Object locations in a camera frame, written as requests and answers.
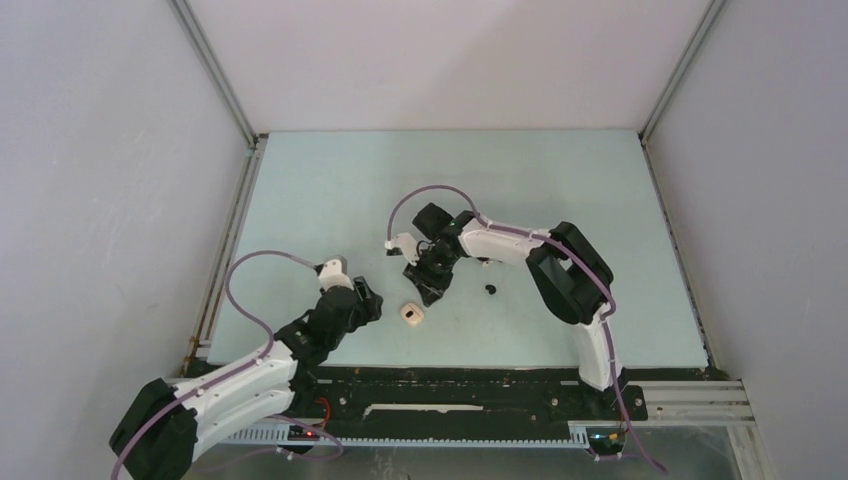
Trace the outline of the beige earbud charging case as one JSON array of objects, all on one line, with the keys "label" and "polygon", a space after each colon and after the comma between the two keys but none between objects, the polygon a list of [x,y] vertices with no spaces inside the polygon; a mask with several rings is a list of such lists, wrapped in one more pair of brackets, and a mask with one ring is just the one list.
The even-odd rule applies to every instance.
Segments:
[{"label": "beige earbud charging case", "polygon": [[402,305],[399,313],[400,317],[410,327],[420,325],[425,318],[423,309],[415,302],[408,302]]}]

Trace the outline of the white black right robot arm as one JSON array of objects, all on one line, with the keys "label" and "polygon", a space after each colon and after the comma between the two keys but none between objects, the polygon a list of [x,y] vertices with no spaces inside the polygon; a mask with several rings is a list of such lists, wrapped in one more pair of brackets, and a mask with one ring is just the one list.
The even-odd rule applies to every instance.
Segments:
[{"label": "white black right robot arm", "polygon": [[596,418],[613,413],[614,419],[631,423],[624,369],[609,327],[617,310],[611,294],[614,275],[574,224],[527,230],[495,223],[475,210],[453,216],[433,203],[418,212],[413,224],[422,240],[390,232],[384,246],[387,255],[406,259],[404,275],[424,306],[443,298],[462,259],[525,268],[544,306],[570,329],[585,411]]}]

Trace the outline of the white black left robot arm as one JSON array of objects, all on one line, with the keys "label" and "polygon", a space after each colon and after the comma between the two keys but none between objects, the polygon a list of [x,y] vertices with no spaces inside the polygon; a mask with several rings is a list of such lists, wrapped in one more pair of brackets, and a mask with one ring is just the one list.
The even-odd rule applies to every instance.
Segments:
[{"label": "white black left robot arm", "polygon": [[267,417],[304,416],[316,403],[311,374],[349,333],[382,316],[364,277],[321,291],[316,305],[247,356],[202,377],[144,385],[109,439],[111,476],[180,479],[206,451]]}]

